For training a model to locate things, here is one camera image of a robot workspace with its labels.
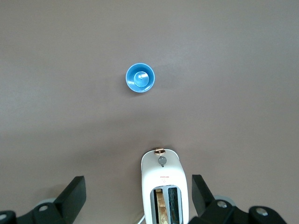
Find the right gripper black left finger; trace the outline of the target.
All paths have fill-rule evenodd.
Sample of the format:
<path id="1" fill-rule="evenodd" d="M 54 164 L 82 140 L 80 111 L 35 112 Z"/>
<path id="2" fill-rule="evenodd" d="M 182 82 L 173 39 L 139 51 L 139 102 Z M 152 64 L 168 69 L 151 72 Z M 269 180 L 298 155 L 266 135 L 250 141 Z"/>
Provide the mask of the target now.
<path id="1" fill-rule="evenodd" d="M 17 217 L 12 210 L 0 212 L 2 224 L 72 224 L 86 202 L 83 176 L 76 176 L 53 201 L 42 203 Z"/>

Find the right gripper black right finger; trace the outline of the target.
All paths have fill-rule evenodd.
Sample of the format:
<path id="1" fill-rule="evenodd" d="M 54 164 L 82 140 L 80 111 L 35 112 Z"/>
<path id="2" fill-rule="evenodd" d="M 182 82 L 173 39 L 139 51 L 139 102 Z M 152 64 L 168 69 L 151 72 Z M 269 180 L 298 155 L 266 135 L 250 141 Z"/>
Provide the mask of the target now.
<path id="1" fill-rule="evenodd" d="M 191 224 L 285 224 L 286 221 L 273 209 L 252 206 L 242 211 L 227 200 L 215 199 L 201 175 L 192 175 L 192 201 L 197 216 Z"/>

